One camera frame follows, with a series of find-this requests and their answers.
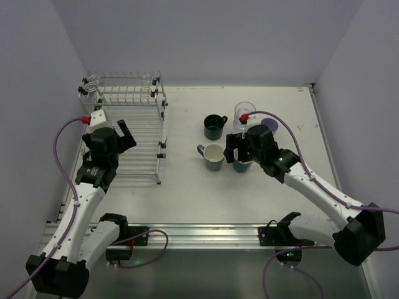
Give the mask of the blue mug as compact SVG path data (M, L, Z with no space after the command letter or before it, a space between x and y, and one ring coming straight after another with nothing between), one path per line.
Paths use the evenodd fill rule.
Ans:
M237 173L246 173L252 166L252 161L240 162L238 160L238 149L234 149L233 155L234 155L233 169Z

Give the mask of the grey-blue mug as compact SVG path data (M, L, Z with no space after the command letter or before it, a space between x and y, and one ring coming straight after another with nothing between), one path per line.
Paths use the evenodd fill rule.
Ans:
M224 150L220 145L210 144L208 146L198 145L198 153L203 157L206 169L219 171L224 161Z

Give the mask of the dark green mug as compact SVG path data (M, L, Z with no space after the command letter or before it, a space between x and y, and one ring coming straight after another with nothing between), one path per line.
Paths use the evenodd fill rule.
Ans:
M213 141L220 139L227 121L227 116L220 116L215 114L208 115L203 122L205 137Z

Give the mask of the lavender plastic cup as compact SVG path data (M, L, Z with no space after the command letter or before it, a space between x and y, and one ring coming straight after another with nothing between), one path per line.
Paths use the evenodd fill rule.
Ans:
M273 118L264 118L261 124L268 127L273 135L275 135L279 127L277 121Z

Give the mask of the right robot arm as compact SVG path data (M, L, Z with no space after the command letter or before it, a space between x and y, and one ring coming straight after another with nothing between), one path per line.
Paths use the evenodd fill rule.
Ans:
M268 176L296 190L328 216L320 221L291 212L276 226L260 228L260 236L276 245L328 245L346 262L359 266L385 241L379 206L365 205L325 182L297 154L280 149L268 127L254 125L245 133L228 134L224 156L228 163L257 163Z

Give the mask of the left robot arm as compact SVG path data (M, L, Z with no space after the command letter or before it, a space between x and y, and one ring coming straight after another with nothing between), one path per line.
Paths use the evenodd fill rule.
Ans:
M89 281L90 269L112 243L128 237L125 216L105 214L90 236L91 218L116 176L118 158L136 146L125 122L117 122L123 135L112 126L101 125L82 139L88 156L77 171L74 194L51 241L40 255L31 255L26 270L39 293L80 298Z

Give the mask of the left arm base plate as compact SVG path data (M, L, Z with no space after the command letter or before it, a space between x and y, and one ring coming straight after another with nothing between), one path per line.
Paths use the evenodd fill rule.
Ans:
M117 240L117 245L124 246L147 246L148 245L148 226L128 226L126 232Z

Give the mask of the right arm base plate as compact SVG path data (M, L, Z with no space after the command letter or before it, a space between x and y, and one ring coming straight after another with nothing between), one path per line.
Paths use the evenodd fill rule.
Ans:
M279 235L276 226L258 227L257 236L261 247L287 245L287 241Z

